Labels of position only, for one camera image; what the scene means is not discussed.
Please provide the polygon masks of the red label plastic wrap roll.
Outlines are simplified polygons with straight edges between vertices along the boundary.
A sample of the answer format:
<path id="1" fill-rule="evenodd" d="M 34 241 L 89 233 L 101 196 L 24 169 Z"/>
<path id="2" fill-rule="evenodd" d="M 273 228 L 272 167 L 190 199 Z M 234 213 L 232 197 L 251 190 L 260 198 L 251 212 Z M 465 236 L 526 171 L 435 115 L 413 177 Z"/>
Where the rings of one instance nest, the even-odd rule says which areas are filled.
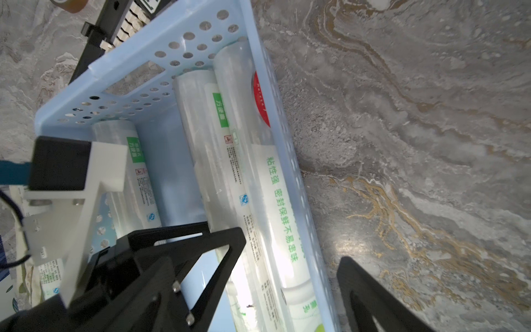
<path id="1" fill-rule="evenodd" d="M 323 331 L 249 42 L 237 41 L 220 50 L 214 72 L 287 328 Z"/>

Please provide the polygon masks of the green label plastic wrap roll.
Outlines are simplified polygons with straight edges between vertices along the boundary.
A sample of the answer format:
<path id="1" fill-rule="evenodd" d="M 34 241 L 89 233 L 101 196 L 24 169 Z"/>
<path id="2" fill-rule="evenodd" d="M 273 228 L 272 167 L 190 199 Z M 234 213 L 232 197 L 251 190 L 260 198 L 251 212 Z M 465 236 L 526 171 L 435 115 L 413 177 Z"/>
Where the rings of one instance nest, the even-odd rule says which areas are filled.
<path id="1" fill-rule="evenodd" d="M 246 238 L 225 287 L 236 330 L 284 331 L 216 76 L 190 71 L 176 77 L 173 87 L 209 228 L 240 228 Z"/>

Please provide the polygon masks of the barcode label plastic wrap roll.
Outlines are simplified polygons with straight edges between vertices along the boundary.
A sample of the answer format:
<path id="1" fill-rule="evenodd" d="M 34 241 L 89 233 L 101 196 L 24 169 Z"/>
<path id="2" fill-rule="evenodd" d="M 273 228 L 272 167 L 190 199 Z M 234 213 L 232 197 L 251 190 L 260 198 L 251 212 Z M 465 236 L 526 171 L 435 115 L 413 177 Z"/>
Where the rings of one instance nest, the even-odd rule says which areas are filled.
<path id="1" fill-rule="evenodd" d="M 92 131 L 95 141 L 124 145 L 128 151 L 124 189 L 107 195 L 117 237 L 136 230 L 160 228 L 162 222 L 135 124 L 128 120 L 108 120 L 93 125 Z"/>

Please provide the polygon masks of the light blue perforated plastic basket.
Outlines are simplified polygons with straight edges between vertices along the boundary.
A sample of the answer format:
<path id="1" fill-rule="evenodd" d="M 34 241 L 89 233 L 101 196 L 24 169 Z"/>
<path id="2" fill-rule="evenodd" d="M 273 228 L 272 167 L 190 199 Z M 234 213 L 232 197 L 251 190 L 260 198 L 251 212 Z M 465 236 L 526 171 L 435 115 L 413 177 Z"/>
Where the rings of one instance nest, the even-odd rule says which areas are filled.
<path id="1" fill-rule="evenodd" d="M 42 106 L 35 132 L 89 141 L 104 118 L 135 123 L 154 196 L 166 225 L 206 216 L 172 80 L 241 37 L 247 37 L 272 125 L 275 145 L 306 253 L 317 304 L 327 331 L 339 331 L 335 301 L 301 178 L 282 98 L 268 52 L 259 38 L 249 1 L 177 1 L 124 44 L 93 62 L 80 77 Z"/>

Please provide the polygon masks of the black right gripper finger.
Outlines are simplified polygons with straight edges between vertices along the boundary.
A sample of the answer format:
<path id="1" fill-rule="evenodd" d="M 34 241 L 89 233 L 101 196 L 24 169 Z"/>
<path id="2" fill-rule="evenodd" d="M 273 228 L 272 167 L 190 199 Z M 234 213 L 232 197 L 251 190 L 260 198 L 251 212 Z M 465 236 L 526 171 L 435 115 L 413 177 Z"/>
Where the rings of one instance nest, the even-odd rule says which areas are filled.
<path id="1" fill-rule="evenodd" d="M 352 331 L 433 330 L 352 258 L 341 258 L 337 280 Z"/>

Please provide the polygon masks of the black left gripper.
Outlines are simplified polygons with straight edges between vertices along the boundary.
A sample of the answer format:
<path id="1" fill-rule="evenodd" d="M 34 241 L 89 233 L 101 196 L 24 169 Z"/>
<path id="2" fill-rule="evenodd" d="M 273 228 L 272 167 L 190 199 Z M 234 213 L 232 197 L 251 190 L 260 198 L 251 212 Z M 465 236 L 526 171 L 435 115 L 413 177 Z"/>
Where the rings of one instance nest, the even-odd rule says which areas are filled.
<path id="1" fill-rule="evenodd" d="M 1 322 L 2 331 L 236 331 L 225 291 L 246 244 L 207 222 L 134 231 L 90 261 L 80 294 Z"/>

